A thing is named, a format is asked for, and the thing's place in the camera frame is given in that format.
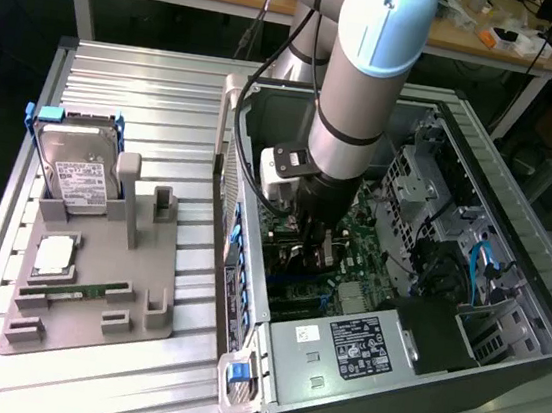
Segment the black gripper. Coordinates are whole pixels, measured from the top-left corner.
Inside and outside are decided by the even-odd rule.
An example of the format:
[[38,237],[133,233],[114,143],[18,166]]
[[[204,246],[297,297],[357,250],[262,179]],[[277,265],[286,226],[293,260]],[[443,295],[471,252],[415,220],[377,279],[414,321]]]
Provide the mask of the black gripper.
[[324,173],[300,180],[296,223],[308,272],[325,273],[338,264],[334,253],[338,224],[347,215],[361,178],[336,180]]

